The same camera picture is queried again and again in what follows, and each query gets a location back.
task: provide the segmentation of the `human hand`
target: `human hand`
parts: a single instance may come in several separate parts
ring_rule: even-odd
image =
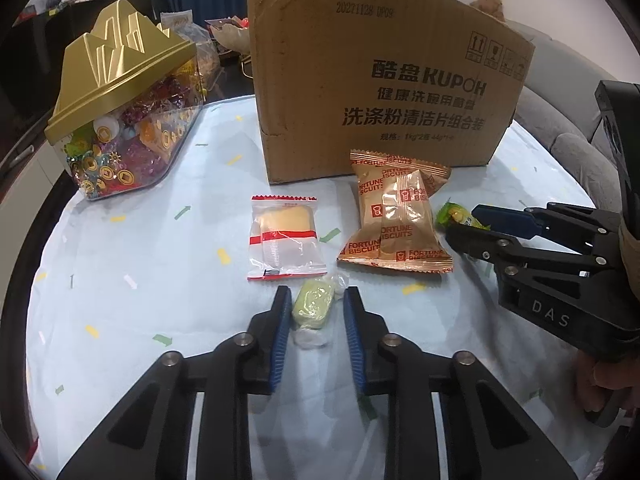
[[[640,408],[640,358],[619,363],[598,362],[582,351],[576,367],[576,396],[586,412],[599,412],[606,402],[605,390],[632,388],[621,406],[624,410]]]

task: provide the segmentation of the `printed date code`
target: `printed date code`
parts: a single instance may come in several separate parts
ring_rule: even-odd
[[[394,15],[394,10],[391,7],[357,4],[354,2],[336,2],[335,12],[337,14],[361,14],[378,18],[392,18]]]

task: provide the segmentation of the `green confetti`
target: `green confetti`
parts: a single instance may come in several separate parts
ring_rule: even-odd
[[[337,237],[337,235],[340,234],[340,229],[335,228],[332,229],[331,231],[329,231],[327,234],[325,234],[322,238],[318,238],[323,244],[327,243],[329,240],[331,240],[332,238]]]
[[[378,413],[376,412],[376,409],[373,407],[373,404],[371,403],[371,400],[369,399],[369,397],[360,396],[358,398],[358,406],[369,417],[369,420],[378,418]]]
[[[156,334],[153,339],[154,341],[162,343],[164,346],[169,346],[172,342],[174,342],[173,339],[162,334]]]
[[[535,392],[531,392],[529,394],[529,400],[535,399],[536,397],[542,397],[542,388],[539,388]]]
[[[184,215],[188,210],[191,209],[190,205],[186,205],[182,208],[182,210],[176,215],[174,216],[174,220],[177,220],[178,218],[180,218],[182,215]]]

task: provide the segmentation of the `cardboard box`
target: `cardboard box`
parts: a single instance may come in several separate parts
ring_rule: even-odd
[[[248,0],[270,182],[351,173],[351,148],[488,163],[534,47],[457,0]]]

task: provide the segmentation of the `box warning symbols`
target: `box warning symbols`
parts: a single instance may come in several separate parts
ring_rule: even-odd
[[[469,39],[469,46],[466,50],[466,58],[480,63],[482,61],[482,54],[484,54],[484,48],[486,47],[486,36],[478,34],[473,31],[471,38]]]
[[[513,67],[513,77],[518,81],[522,81],[524,78],[525,67],[527,66],[527,60],[522,56],[518,56],[516,63]]]
[[[500,72],[505,75],[513,74],[513,66],[516,63],[516,54],[513,50],[505,49],[502,63],[500,64]]]
[[[497,41],[491,40],[489,42],[489,50],[486,53],[486,59],[484,60],[484,65],[489,68],[493,68],[494,70],[498,69],[498,65],[500,64],[500,56],[502,55],[503,46]]]

